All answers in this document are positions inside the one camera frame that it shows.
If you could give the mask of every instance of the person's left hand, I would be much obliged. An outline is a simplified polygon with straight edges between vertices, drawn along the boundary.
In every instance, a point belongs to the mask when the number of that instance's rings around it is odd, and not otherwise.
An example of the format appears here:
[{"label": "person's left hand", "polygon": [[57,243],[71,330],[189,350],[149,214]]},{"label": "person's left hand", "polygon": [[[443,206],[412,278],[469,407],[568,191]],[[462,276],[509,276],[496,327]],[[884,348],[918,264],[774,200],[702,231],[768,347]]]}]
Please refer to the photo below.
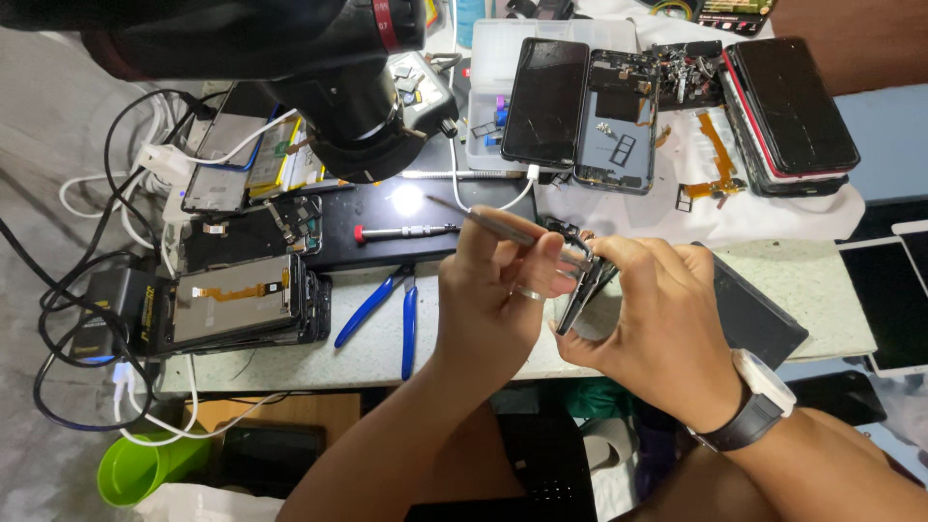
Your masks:
[{"label": "person's left hand", "polygon": [[483,401],[522,367],[541,333],[544,303],[513,290],[523,286],[556,297],[570,292],[575,281],[557,271],[560,234],[508,212],[480,211],[538,239],[531,248],[521,247],[468,219],[458,253],[442,262],[435,370],[460,392],[470,392],[469,398]]}]

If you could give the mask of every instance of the blue tool handle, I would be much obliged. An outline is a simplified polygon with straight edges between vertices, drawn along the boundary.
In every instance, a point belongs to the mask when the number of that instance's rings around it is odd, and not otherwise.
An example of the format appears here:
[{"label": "blue tool handle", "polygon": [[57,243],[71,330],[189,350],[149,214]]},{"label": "blue tool handle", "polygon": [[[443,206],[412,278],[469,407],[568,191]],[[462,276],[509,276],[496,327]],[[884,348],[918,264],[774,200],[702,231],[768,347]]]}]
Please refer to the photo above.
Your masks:
[{"label": "blue tool handle", "polygon": [[404,381],[412,375],[412,358],[416,355],[416,299],[419,288],[412,287],[403,299],[403,369]]},{"label": "blue tool handle", "polygon": [[390,296],[390,293],[393,291],[393,276],[387,278],[383,284],[374,291],[370,297],[367,298],[367,301],[354,313],[353,316],[345,323],[342,327],[342,331],[339,332],[339,336],[335,338],[335,347],[341,348],[342,345],[354,334],[354,331],[361,326],[361,323],[367,319],[367,316],[371,312],[377,309],[384,301],[387,300],[387,297]]}]

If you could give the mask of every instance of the black watch strap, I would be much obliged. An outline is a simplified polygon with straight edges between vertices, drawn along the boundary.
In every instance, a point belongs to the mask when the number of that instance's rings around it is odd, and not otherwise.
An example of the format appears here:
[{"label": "black watch strap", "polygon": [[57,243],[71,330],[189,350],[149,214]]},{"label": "black watch strap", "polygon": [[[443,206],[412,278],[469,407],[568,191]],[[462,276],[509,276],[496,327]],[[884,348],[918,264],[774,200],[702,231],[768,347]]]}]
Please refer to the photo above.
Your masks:
[{"label": "black watch strap", "polygon": [[783,410],[766,395],[751,395],[734,419],[711,433],[696,438],[716,451],[740,450],[753,444],[780,421]]}]

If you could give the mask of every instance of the plastic storage box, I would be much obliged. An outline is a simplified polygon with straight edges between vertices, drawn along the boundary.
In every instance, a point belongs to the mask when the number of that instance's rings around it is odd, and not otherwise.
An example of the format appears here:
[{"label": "plastic storage box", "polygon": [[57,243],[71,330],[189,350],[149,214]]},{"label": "plastic storage box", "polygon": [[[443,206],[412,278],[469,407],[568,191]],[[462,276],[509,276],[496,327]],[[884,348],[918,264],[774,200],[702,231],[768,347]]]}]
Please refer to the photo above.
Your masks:
[{"label": "plastic storage box", "polygon": [[473,170],[528,170],[499,157],[471,129],[494,121],[496,96],[512,94],[522,40],[530,37],[583,42],[590,49],[638,52],[635,24],[627,20],[478,20],[473,25],[468,96],[467,165]]}]

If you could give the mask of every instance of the human hand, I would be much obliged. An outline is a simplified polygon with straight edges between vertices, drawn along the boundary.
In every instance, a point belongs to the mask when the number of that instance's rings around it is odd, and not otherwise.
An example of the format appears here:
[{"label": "human hand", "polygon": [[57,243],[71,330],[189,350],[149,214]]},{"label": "human hand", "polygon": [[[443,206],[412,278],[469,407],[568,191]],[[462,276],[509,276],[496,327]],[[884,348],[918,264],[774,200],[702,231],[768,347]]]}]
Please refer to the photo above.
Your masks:
[{"label": "human hand", "polygon": [[575,281],[557,271],[563,237],[504,211],[482,208],[537,238],[531,248],[500,241],[465,220],[458,253],[442,262],[438,278],[438,341],[432,362],[456,393],[490,397],[522,367],[541,333],[544,303],[514,293],[516,286],[548,297],[570,292]]},{"label": "human hand", "polygon": [[590,244],[619,267],[619,322],[598,341],[573,329],[555,335],[561,357],[611,377],[697,433],[725,425],[741,404],[741,380],[715,307],[712,253],[619,236]]}]

